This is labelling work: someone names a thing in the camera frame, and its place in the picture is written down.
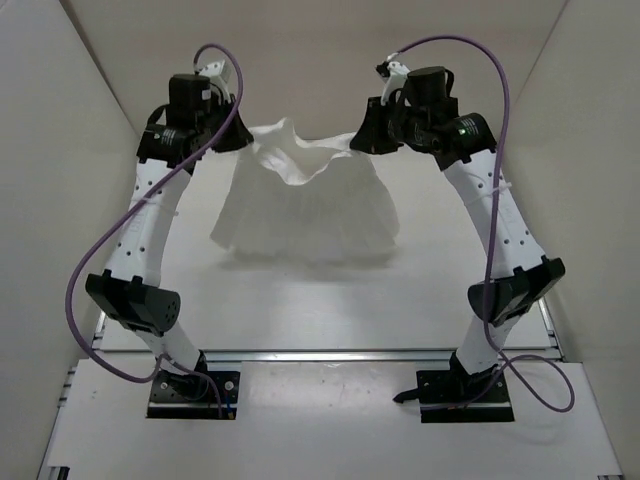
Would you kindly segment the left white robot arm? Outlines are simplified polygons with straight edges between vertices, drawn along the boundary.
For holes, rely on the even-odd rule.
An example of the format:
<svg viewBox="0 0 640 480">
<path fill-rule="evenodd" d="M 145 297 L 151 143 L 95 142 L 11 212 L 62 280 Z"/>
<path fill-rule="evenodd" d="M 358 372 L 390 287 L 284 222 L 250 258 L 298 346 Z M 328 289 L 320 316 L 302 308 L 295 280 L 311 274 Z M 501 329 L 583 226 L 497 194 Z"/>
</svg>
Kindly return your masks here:
<svg viewBox="0 0 640 480">
<path fill-rule="evenodd" d="M 161 288 L 165 245 L 179 200 L 195 170 L 178 166 L 201 158 L 222 125 L 227 130 L 217 152 L 240 150 L 253 137 L 234 112 L 227 78 L 204 69 L 169 80 L 169 101 L 149 117 L 136 153 L 136 180 L 130 201 L 135 213 L 124 222 L 113 253 L 100 274 L 91 274 L 85 290 L 100 309 L 133 332 L 160 359 L 165 382 L 174 382 L 188 398 L 208 389 L 203 355 L 178 322 L 181 299 Z"/>
</svg>

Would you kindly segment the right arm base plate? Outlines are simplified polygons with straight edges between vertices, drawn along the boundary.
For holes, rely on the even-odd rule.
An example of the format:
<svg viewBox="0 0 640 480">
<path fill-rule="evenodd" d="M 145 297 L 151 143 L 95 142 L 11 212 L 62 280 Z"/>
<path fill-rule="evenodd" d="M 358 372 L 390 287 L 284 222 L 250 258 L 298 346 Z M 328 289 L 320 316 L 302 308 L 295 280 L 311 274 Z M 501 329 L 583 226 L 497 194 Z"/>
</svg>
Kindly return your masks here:
<svg viewBox="0 0 640 480">
<path fill-rule="evenodd" d="M 398 404 L 417 400 L 421 422 L 509 423 L 515 420 L 509 390 L 503 374 L 489 375 L 479 385 L 462 387 L 450 370 L 419 370 L 417 386 L 398 393 Z"/>
</svg>

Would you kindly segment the white pleated skirt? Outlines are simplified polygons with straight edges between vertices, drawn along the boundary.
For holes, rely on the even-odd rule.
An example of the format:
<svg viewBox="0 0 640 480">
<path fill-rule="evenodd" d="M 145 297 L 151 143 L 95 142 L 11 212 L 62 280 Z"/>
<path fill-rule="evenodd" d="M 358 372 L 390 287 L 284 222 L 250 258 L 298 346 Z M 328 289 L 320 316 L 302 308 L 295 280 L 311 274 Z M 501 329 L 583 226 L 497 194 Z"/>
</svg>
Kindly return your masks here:
<svg viewBox="0 0 640 480">
<path fill-rule="evenodd" d="M 396 249 L 399 219 L 354 135 L 305 140 L 292 119 L 251 128 L 210 233 L 243 257 L 312 263 L 377 261 Z"/>
</svg>

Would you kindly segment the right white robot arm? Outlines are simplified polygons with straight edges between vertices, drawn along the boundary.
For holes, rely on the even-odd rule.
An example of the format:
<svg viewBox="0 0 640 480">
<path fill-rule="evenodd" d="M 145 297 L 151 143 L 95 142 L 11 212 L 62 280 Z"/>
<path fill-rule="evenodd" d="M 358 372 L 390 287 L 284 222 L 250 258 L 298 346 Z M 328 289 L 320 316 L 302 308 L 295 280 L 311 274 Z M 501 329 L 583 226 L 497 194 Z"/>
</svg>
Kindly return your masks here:
<svg viewBox="0 0 640 480">
<path fill-rule="evenodd" d="M 498 143 L 484 117 L 462 115 L 451 94 L 454 75 L 442 67 L 411 70 L 384 62 L 376 71 L 385 85 L 368 100 L 350 146 L 383 155 L 402 146 L 434 157 L 466 208 L 490 269 L 486 284 L 468 290 L 474 318 L 452 355 L 449 391 L 471 400 L 498 363 L 513 326 L 564 275 L 534 239 L 498 166 Z"/>
</svg>

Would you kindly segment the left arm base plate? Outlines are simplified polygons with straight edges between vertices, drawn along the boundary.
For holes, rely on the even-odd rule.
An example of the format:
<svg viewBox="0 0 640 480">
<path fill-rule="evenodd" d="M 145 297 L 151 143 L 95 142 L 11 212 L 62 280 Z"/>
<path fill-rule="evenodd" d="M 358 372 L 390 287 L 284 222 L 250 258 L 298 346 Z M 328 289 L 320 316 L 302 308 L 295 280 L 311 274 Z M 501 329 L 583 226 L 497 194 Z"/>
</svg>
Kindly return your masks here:
<svg viewBox="0 0 640 480">
<path fill-rule="evenodd" d="M 206 374 L 216 385 L 216 396 L 204 379 L 178 380 L 161 371 L 150 388 L 146 417 L 168 420 L 222 420 L 237 418 L 241 370 L 238 364 L 208 366 Z"/>
</svg>

